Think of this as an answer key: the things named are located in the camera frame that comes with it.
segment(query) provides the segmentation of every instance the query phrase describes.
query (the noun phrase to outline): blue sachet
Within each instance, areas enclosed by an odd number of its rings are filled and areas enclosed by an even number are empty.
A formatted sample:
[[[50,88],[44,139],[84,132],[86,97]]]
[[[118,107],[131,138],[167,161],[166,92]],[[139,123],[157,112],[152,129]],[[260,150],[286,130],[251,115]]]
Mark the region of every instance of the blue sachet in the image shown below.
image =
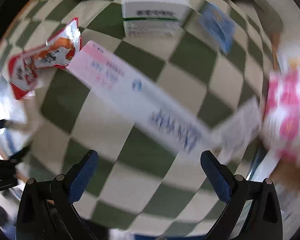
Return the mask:
[[[220,44],[223,53],[227,54],[233,41],[233,20],[218,7],[208,3],[202,10],[199,21],[205,30]]]

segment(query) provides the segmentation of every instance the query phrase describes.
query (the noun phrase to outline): table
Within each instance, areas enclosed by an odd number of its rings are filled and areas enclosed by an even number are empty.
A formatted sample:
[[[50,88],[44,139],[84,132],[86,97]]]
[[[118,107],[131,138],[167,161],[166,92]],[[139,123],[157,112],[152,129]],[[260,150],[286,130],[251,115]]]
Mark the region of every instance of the table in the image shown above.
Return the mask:
[[[74,17],[79,17],[83,44],[93,40],[123,58],[210,128],[254,95],[264,104],[272,68],[271,43],[261,25],[234,3],[190,0],[191,10],[176,37],[162,39],[125,37],[120,2],[32,0],[0,43],[3,109],[20,109],[7,82],[9,57],[42,44]],[[197,24],[197,11],[207,2],[237,23],[227,55]],[[44,69],[39,76],[35,100],[43,125],[33,137],[23,172],[38,181],[53,179],[94,149],[99,154],[98,170],[74,204],[82,217],[108,228],[151,236],[194,236],[209,231],[224,204],[199,163],[189,164],[170,154],[67,70]],[[10,111],[11,119],[16,112]],[[7,151],[21,147],[19,132],[5,130],[0,136]],[[257,146],[258,140],[252,141],[241,158],[227,165],[229,169],[246,177]]]

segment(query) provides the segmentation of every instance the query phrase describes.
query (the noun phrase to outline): blue gripper pad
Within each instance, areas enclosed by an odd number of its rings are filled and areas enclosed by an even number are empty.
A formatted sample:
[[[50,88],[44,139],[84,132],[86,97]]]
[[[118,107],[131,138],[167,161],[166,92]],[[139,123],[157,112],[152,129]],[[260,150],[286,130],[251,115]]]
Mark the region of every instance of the blue gripper pad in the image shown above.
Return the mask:
[[[70,184],[68,192],[68,201],[73,204],[79,201],[84,190],[86,189],[91,176],[98,165],[98,154],[96,151],[90,151],[88,153],[88,159],[86,163],[82,166],[77,176],[74,178],[73,182]]]
[[[210,153],[212,156],[209,156],[209,154],[207,154],[206,152],[207,151],[201,154],[201,158],[200,158],[201,167],[204,173],[207,175],[207,178],[209,179],[218,198],[222,202],[229,204],[231,200],[231,187],[224,179],[219,169],[216,167],[212,158],[214,158],[214,161],[218,162],[218,160],[212,155],[212,153]]]

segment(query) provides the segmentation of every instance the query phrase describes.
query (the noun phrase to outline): blue logo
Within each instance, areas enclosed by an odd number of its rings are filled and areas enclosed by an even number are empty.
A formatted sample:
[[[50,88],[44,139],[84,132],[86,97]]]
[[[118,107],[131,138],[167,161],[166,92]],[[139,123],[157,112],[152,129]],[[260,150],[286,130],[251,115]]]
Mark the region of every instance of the blue logo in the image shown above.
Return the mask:
[[[142,83],[141,83],[140,79],[135,79],[132,82],[132,90],[135,90],[135,89],[137,89],[138,91],[142,90]]]

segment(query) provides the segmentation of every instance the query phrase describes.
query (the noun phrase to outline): white box with green stripe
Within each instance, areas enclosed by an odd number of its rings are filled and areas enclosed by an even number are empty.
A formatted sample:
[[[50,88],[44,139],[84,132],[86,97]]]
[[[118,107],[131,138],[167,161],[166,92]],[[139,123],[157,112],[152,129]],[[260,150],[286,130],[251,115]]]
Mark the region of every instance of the white box with green stripe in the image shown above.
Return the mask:
[[[126,36],[173,36],[186,16],[189,0],[122,0]]]

